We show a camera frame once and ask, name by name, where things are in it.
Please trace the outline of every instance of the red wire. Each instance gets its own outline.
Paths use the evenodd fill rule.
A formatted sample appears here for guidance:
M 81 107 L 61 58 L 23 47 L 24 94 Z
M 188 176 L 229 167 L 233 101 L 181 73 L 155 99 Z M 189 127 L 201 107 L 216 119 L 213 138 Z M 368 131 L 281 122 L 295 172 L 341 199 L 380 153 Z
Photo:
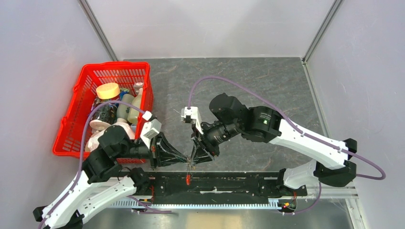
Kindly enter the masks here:
M 186 176 L 186 184 L 190 185 L 190 183 L 191 183 L 191 176 L 189 174 L 187 174 L 187 176 Z
M 294 192 L 294 198 L 292 199 L 292 201 L 294 203 L 297 203 L 297 193 L 296 192 Z
M 153 185 L 151 185 L 149 189 L 152 190 L 152 199 L 150 199 L 150 201 L 153 203 L 153 200 L 155 199 L 155 188 L 153 187 Z

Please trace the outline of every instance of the black motor joint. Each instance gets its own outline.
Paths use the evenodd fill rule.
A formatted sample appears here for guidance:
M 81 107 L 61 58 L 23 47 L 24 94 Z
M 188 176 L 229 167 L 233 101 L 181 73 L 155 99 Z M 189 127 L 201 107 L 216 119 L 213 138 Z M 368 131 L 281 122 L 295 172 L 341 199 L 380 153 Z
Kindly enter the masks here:
M 193 150 L 192 161 L 197 163 L 213 160 L 213 156 L 220 154 L 219 145 L 238 134 L 252 142 L 264 143 L 281 135 L 278 128 L 282 117 L 269 107 L 248 109 L 237 98 L 223 93 L 211 100 L 209 108 L 218 121 L 212 124 L 202 122 L 203 135 L 193 127 L 192 138 L 197 149 Z M 203 156 L 204 160 L 198 160 L 196 156 Z

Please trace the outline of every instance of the red basket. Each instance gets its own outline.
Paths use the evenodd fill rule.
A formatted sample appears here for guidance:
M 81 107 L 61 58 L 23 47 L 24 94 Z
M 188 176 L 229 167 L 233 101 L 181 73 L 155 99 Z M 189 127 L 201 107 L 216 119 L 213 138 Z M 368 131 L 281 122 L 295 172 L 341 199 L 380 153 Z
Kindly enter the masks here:
M 65 117 L 61 120 L 58 136 L 53 146 L 53 154 L 57 156 L 72 156 L 79 158 L 80 140 L 86 119 L 90 114 L 93 101 L 96 98 L 96 88 L 104 83 L 116 82 L 120 87 L 131 90 L 135 95 L 134 83 L 143 82 L 143 93 L 140 108 L 151 111 L 153 105 L 153 90 L 149 79 L 150 66 L 146 62 L 106 62 L 87 64 L 83 66 L 79 79 L 73 87 L 73 96 Z M 139 138 L 145 120 L 139 114 L 135 138 Z M 91 136 L 91 128 L 87 129 L 86 142 Z M 138 159 L 119 159 L 119 163 L 144 163 Z

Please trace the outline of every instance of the gray marble surface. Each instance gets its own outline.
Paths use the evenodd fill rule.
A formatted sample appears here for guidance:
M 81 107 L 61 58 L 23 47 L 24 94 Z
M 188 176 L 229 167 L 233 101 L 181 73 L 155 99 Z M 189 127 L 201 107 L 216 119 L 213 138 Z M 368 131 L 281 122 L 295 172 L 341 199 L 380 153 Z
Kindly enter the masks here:
M 180 122 L 180 111 L 187 105 L 194 82 L 207 75 L 231 79 L 253 90 L 281 108 L 294 122 L 322 133 L 319 118 L 299 58 L 198 58 L 148 59 L 154 92 L 153 113 L 162 122 L 162 131 L 180 152 L 190 155 L 191 126 Z M 254 96 L 226 82 L 201 82 L 192 106 L 200 109 L 202 120 L 213 122 L 210 101 L 221 93 L 237 97 L 247 107 L 264 105 Z M 252 143 L 234 137 L 220 145 L 221 155 L 213 162 L 196 165 L 199 171 L 279 171 L 296 167 L 310 159 L 294 150 L 265 143 Z M 158 168 L 159 171 L 184 171 L 185 164 Z

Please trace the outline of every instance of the white plastic bottle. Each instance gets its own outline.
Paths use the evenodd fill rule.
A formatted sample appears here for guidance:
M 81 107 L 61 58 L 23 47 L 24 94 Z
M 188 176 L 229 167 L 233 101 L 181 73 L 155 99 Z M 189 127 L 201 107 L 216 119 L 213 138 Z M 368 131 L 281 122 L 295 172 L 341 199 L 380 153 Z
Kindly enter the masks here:
M 132 105 L 134 105 L 137 108 L 140 108 L 140 102 L 142 101 L 142 93 L 143 93 L 143 88 L 140 88 L 139 94 L 137 95 L 137 97 L 135 97 L 134 100 L 132 100 Z M 131 108 L 131 110 L 129 111 L 129 114 L 128 114 L 128 121 L 132 124 L 137 124 L 138 116 L 139 116 L 139 111 Z
M 134 84 L 135 95 L 139 94 L 139 89 L 140 88 L 143 88 L 143 83 L 135 83 Z
M 125 103 L 132 103 L 132 101 L 134 101 L 135 97 L 133 97 L 131 94 L 125 94 L 121 101 L 125 102 Z M 118 108 L 117 108 L 117 122 L 118 122 L 118 118 L 122 118 L 125 119 L 125 121 L 128 120 L 128 115 L 129 115 L 129 107 L 127 105 L 124 104 L 119 104 Z

